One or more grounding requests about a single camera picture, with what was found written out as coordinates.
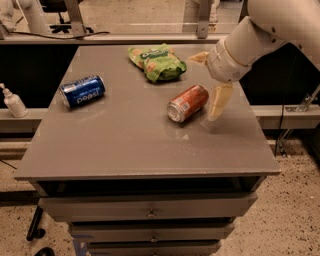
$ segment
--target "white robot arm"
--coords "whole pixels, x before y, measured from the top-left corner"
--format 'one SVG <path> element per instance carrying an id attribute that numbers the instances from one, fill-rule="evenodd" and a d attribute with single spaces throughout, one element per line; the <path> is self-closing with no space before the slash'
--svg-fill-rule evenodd
<path id="1" fill-rule="evenodd" d="M 248 0 L 248 13 L 210 50 L 212 78 L 239 81 L 256 60 L 288 42 L 320 71 L 320 0 Z"/>
<path id="2" fill-rule="evenodd" d="M 14 9 L 23 11 L 30 32 L 44 34 L 50 31 L 39 0 L 0 0 L 0 21 L 9 32 L 15 29 L 12 21 Z"/>

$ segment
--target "gray tabletop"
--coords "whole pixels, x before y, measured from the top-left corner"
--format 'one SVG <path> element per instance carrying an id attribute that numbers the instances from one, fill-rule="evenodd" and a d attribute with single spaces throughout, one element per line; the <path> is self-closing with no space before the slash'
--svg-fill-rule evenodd
<path id="1" fill-rule="evenodd" d="M 172 45 L 181 60 L 211 45 Z M 84 180 L 157 177 L 263 176 L 278 164 L 241 89 L 208 124 L 207 105 L 183 124 L 167 104 L 194 84 L 217 84 L 206 67 L 188 63 L 179 80 L 152 84 L 131 63 L 128 46 L 81 46 L 62 83 L 100 75 L 106 93 L 69 110 L 59 93 L 38 128 L 15 178 Z"/>

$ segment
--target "drawer knob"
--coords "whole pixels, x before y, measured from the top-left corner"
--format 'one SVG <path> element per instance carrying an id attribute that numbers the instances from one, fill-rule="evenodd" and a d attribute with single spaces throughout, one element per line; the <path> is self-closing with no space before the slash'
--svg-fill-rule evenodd
<path id="1" fill-rule="evenodd" d="M 148 219 L 153 219 L 157 217 L 157 215 L 154 213 L 153 209 L 150 209 L 150 212 L 147 214 Z"/>
<path id="2" fill-rule="evenodd" d="M 151 237 L 151 239 L 150 239 L 150 242 L 151 242 L 151 243 L 156 243 L 156 242 L 158 242 L 158 239 L 156 238 L 155 235 L 152 235 L 152 237 Z"/>

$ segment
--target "white pump bottle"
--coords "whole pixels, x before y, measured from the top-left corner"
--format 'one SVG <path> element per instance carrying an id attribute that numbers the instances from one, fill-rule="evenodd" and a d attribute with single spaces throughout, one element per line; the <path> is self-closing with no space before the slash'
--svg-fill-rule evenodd
<path id="1" fill-rule="evenodd" d="M 14 117 L 24 117 L 28 114 L 28 110 L 20 97 L 13 94 L 9 89 L 5 88 L 4 84 L 0 84 L 2 92 L 4 94 L 4 103 L 7 105 L 8 109 L 14 115 Z"/>

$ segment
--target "chip bag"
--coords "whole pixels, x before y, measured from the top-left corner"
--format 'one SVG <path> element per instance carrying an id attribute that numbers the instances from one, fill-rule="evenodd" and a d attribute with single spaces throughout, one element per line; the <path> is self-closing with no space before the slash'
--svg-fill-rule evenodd
<path id="1" fill-rule="evenodd" d="M 130 47 L 128 53 L 131 61 L 143 69 L 153 83 L 178 78 L 187 70 L 186 63 L 180 61 L 167 44 L 142 49 Z"/>

